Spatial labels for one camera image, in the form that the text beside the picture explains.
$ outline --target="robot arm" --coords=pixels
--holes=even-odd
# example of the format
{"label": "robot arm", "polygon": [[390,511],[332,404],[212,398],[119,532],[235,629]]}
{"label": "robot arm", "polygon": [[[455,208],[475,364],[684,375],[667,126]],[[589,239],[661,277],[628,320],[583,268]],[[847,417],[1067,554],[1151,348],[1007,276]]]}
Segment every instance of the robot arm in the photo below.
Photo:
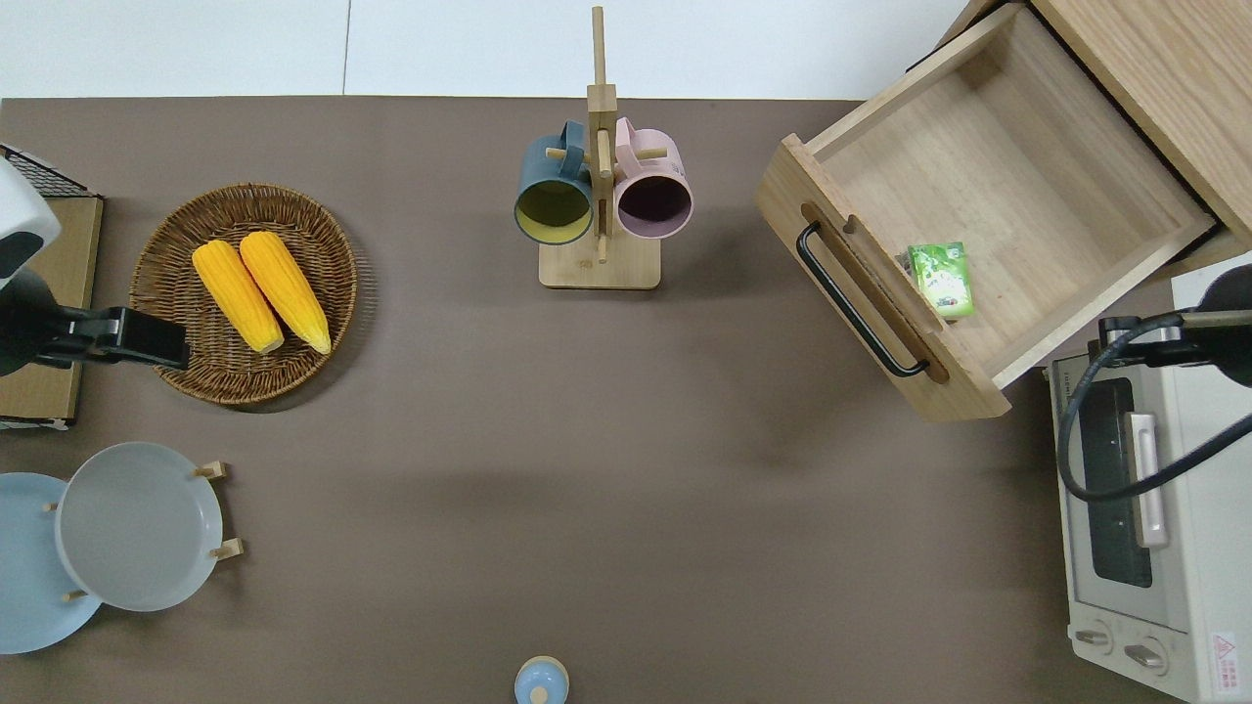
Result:
{"label": "robot arm", "polygon": [[0,159],[0,376],[29,362],[68,368],[76,361],[130,361],[185,370],[190,349],[183,326],[130,308],[56,304],[25,264],[60,232],[39,193]]}

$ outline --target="black cable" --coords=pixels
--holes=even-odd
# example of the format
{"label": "black cable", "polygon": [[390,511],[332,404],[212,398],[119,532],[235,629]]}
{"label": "black cable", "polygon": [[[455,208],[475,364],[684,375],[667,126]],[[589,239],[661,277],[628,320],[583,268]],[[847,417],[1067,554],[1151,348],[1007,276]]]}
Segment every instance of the black cable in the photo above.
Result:
{"label": "black cable", "polygon": [[1069,397],[1069,405],[1065,406],[1065,411],[1060,416],[1060,427],[1057,432],[1057,467],[1060,471],[1060,481],[1064,482],[1065,489],[1068,489],[1075,497],[1088,502],[1117,501],[1118,499],[1131,499],[1132,496],[1152,491],[1153,489],[1177,479],[1183,472],[1208,460],[1213,455],[1217,455],[1222,450],[1226,450],[1234,443],[1234,441],[1252,432],[1252,413],[1248,413],[1234,425],[1214,435],[1203,445],[1179,457],[1177,461],[1151,477],[1131,482],[1112,491],[1088,491],[1085,487],[1079,486],[1078,482],[1074,481],[1073,470],[1069,467],[1069,437],[1073,432],[1074,420],[1078,417],[1078,410],[1082,407],[1083,400],[1087,398],[1087,392],[1090,390],[1092,382],[1096,380],[1096,375],[1099,373],[1099,371],[1104,368],[1114,357],[1121,355],[1122,351],[1126,349],[1126,346],[1134,338],[1154,329],[1179,326],[1182,326],[1182,316],[1178,313],[1166,313],[1163,316],[1146,318],[1143,322],[1134,326],[1127,331],[1126,334],[1122,334],[1106,347],[1104,351],[1096,357],[1090,366],[1087,367],[1087,372],[1083,373],[1082,378],[1078,380],[1078,383],[1074,386],[1074,392]]}

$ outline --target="small package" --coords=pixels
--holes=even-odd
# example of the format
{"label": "small package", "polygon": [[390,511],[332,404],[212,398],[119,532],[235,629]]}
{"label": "small package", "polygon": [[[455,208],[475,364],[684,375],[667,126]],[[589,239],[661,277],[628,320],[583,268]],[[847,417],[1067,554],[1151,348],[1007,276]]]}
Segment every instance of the small package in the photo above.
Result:
{"label": "small package", "polygon": [[969,287],[964,244],[949,242],[910,246],[909,263],[921,296],[940,316],[950,321],[974,313],[974,293]]}

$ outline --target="pink mug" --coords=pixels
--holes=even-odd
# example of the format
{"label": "pink mug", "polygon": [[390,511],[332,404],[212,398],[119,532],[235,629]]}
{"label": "pink mug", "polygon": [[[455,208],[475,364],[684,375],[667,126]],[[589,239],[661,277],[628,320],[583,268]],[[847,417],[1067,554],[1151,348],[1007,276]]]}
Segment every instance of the pink mug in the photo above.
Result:
{"label": "pink mug", "polygon": [[[644,149],[664,148],[665,157],[640,159]],[[691,188],[679,148],[657,129],[635,129],[627,118],[617,120],[617,183],[613,207],[626,232],[650,239],[670,237],[691,219]]]}

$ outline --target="white toaster oven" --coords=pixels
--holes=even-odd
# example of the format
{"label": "white toaster oven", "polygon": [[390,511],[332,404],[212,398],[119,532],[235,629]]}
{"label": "white toaster oven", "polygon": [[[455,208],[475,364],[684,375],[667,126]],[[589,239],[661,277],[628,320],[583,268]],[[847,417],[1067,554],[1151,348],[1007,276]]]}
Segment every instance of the white toaster oven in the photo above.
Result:
{"label": "white toaster oven", "polygon": [[[1087,366],[1048,370],[1054,423]],[[1096,378],[1069,447],[1088,489],[1151,474],[1252,411],[1252,388],[1213,367]],[[1085,504],[1060,486],[1060,512],[1078,656],[1187,701],[1252,703],[1252,438],[1136,499]]]}

